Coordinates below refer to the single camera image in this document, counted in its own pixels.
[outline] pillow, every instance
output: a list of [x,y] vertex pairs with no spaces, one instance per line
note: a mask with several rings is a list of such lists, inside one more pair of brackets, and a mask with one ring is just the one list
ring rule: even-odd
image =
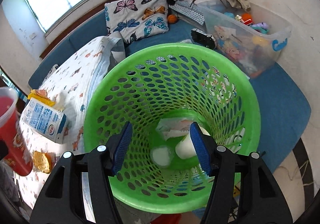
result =
[[50,69],[49,73],[47,74],[47,76],[44,78],[44,80],[42,81],[42,84],[59,68],[58,64],[53,65],[53,67]]
[[204,17],[201,9],[193,3],[192,0],[179,0],[169,7],[177,13],[183,14],[184,16],[196,21],[200,25],[204,24]]
[[108,35],[119,32],[125,44],[169,30],[166,0],[121,0],[105,4]]

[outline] yellow snack package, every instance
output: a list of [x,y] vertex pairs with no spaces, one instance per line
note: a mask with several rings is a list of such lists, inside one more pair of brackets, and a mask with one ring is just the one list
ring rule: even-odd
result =
[[41,103],[44,103],[47,106],[53,107],[55,105],[55,102],[48,98],[47,90],[33,89],[28,95],[28,99],[31,99],[31,97],[39,100]]
[[34,166],[44,173],[51,173],[52,160],[50,155],[44,152],[34,151],[33,152],[33,164]]

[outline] clear plastic bin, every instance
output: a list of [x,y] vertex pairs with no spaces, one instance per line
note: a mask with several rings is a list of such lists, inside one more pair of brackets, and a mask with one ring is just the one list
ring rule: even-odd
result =
[[202,9],[207,33],[217,40],[217,49],[249,77],[257,77],[273,65],[291,36],[292,25],[288,21],[253,3],[250,12],[253,22],[267,23],[267,35],[224,14],[231,12],[241,16],[242,9],[226,8],[219,0],[202,2],[198,6]]

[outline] red object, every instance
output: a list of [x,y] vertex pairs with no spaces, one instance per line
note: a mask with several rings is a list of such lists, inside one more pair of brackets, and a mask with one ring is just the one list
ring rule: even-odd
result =
[[20,131],[15,108],[17,100],[18,94],[14,89],[0,88],[0,139],[4,140],[9,150],[4,161],[17,174],[27,176],[32,171],[33,162]]
[[151,224],[178,224],[181,219],[181,214],[162,214],[155,220],[151,221]]
[[252,16],[250,13],[244,13],[242,16],[241,22],[247,26],[253,24]]

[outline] red plastic cup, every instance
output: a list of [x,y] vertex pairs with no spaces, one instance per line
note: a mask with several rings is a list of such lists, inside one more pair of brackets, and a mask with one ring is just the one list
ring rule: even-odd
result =
[[0,139],[9,150],[4,161],[20,176],[27,176],[32,171],[33,162],[19,127],[17,101],[16,90],[0,87]]

